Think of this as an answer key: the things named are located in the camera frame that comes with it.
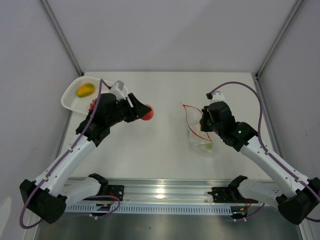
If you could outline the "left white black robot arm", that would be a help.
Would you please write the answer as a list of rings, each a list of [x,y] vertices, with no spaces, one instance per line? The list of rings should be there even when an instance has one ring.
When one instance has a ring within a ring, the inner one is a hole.
[[[69,188],[64,188],[64,185],[71,173],[110,134],[111,127],[120,122],[130,123],[141,119],[152,110],[132,93],[122,99],[117,99],[112,93],[100,94],[94,108],[76,129],[69,147],[35,180],[25,179],[20,184],[24,203],[19,217],[20,226],[28,229],[23,223],[26,210],[52,224],[64,214],[68,206],[82,200],[106,198],[118,201],[118,197],[110,194],[109,181],[97,173],[90,174]]]

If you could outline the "green white toy cabbage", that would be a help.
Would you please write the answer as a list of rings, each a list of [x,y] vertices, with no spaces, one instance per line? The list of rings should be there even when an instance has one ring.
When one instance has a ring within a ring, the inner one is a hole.
[[[211,152],[213,150],[213,141],[207,132],[200,130],[199,124],[192,124],[189,127],[189,143],[201,152]]]

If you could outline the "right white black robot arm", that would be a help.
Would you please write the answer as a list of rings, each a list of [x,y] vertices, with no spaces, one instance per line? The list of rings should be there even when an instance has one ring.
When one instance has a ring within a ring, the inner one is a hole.
[[[253,161],[276,183],[272,187],[240,175],[229,184],[229,198],[234,202],[252,199],[272,206],[294,225],[307,219],[320,202],[319,178],[307,177],[268,150],[259,132],[248,123],[236,121],[225,102],[213,102],[201,111],[202,132],[216,133],[227,146]]]

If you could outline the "red toy tomato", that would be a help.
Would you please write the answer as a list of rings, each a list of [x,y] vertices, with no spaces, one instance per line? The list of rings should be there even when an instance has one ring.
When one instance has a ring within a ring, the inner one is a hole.
[[[151,109],[151,111],[148,112],[146,115],[144,115],[141,118],[143,121],[149,121],[154,117],[154,109],[153,109],[153,107],[151,105],[149,105],[149,104],[146,104],[146,106],[149,107]]]

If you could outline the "clear red zip bag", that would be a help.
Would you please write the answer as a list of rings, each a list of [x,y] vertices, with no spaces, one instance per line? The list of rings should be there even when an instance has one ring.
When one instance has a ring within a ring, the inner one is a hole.
[[[201,131],[202,111],[198,107],[189,104],[181,103],[181,106],[184,109],[189,150],[199,156],[213,158],[217,149],[211,134]]]

